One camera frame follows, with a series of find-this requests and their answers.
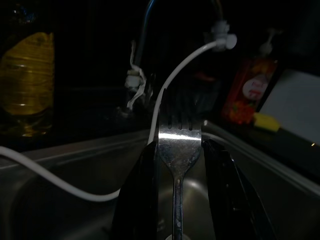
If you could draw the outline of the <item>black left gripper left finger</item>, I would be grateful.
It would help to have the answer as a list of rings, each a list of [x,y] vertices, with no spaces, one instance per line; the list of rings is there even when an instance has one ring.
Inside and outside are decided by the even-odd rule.
[[[122,185],[110,240],[157,240],[159,200],[158,145],[148,144]]]

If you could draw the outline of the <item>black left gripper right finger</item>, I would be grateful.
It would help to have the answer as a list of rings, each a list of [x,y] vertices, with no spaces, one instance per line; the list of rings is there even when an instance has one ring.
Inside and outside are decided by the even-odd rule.
[[[202,141],[208,199],[216,240],[275,240],[253,185],[224,146]]]

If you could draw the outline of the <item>silver metal fork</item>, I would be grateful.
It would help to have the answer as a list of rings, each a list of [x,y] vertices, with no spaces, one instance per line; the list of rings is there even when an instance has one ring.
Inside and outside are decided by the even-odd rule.
[[[172,240],[183,240],[183,182],[200,157],[201,124],[185,97],[165,89],[159,108],[158,153],[173,179]]]

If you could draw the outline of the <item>chrome kitchen faucet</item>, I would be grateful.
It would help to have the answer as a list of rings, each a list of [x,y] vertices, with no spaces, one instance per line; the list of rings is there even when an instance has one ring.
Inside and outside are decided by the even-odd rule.
[[[150,0],[133,63],[148,75],[142,95],[132,107],[118,109],[117,116],[133,119],[147,114],[170,72],[189,54],[212,42],[211,27],[226,21],[235,0]],[[177,75],[172,88],[186,83],[181,91],[194,100],[201,115],[216,115],[225,98],[222,82],[224,50],[214,47],[193,59]]]

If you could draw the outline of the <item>stainless steel sink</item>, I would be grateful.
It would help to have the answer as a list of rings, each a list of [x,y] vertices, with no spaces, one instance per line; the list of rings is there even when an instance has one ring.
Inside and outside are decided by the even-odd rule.
[[[259,196],[277,240],[320,240],[320,141],[206,121]],[[145,130],[57,145],[26,155],[86,192],[116,191],[146,145]],[[116,201],[73,196],[0,157],[0,240],[106,240]]]

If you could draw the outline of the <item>yellow sponge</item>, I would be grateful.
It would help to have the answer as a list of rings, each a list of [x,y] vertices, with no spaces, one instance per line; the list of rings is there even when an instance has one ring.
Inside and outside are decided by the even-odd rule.
[[[275,118],[259,112],[253,115],[253,126],[269,132],[277,132],[280,129],[280,124]]]

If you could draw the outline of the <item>red dish soap pump bottle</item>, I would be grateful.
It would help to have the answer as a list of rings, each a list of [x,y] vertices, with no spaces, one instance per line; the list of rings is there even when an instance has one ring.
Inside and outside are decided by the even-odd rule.
[[[275,28],[269,28],[267,32],[268,38],[260,45],[257,54],[241,62],[222,108],[222,117],[232,123],[250,124],[277,69],[278,61],[270,54],[273,38],[282,32]]]

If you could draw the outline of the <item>white board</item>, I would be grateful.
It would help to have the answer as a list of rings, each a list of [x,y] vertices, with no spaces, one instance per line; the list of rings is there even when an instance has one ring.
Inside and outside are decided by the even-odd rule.
[[[260,110],[280,126],[320,146],[320,76],[285,70]]]

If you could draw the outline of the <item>yellow cooking oil bottle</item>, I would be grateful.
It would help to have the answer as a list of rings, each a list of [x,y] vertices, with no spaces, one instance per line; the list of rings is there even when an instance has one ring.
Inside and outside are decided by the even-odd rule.
[[[50,0],[0,0],[0,134],[33,138],[53,124]]]

